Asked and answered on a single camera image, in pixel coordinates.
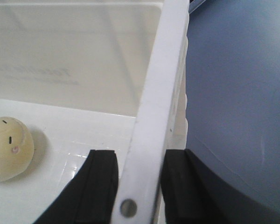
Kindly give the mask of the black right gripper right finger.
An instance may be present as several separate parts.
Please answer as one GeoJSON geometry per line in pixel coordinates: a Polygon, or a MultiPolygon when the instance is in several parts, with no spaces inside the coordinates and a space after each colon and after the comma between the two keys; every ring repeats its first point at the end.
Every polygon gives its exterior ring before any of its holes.
{"type": "Polygon", "coordinates": [[[168,224],[280,224],[280,213],[251,199],[189,149],[166,150],[161,190],[168,224]]]}

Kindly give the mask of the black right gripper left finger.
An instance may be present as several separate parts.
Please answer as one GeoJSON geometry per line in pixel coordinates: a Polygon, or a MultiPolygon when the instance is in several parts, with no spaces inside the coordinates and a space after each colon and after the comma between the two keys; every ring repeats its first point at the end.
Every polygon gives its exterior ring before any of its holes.
{"type": "Polygon", "coordinates": [[[82,167],[37,224],[108,224],[119,184],[113,150],[91,150],[82,167]]]}

